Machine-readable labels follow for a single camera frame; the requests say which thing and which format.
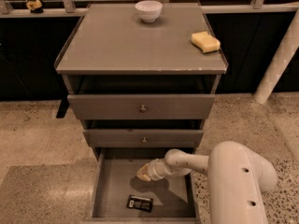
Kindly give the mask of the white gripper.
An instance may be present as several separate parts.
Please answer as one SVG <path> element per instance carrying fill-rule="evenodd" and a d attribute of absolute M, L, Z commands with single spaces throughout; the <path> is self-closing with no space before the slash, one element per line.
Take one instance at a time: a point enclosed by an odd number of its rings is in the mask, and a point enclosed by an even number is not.
<path fill-rule="evenodd" d="M 136 176 L 143 181 L 158 181 L 167 177 L 185 176 L 191 172 L 189 167 L 184 167 L 179 161 L 156 159 L 142 166 Z"/>

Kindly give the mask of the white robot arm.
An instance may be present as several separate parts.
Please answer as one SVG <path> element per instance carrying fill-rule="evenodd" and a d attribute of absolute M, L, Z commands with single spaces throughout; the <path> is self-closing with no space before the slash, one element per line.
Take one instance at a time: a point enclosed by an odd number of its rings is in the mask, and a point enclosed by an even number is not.
<path fill-rule="evenodd" d="M 192 171 L 207 175 L 211 224 L 268 224 L 262 193 L 275 188 L 277 172 L 270 161 L 237 142 L 221 142 L 207 156 L 170 149 L 136 176 L 158 181 Z"/>

